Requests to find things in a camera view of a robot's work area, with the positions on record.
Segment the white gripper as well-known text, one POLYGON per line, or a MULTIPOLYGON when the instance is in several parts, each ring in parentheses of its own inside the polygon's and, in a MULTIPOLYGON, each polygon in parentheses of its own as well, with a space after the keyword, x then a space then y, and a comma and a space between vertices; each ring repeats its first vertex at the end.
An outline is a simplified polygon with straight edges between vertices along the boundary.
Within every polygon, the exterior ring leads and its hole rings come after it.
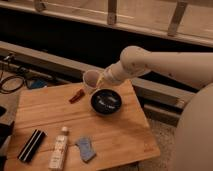
POLYGON ((97 86, 118 86, 126 80, 126 73, 121 63, 111 64, 101 73, 97 86))

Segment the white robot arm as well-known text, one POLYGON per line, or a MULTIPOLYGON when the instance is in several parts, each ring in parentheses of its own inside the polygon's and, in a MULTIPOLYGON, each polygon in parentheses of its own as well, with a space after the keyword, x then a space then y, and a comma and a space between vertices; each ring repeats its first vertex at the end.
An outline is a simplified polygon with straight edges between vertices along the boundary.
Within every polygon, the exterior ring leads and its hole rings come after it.
POLYGON ((128 46, 104 69, 102 80, 120 85, 149 71, 198 90, 178 122, 169 171, 213 171, 213 52, 151 52, 128 46))

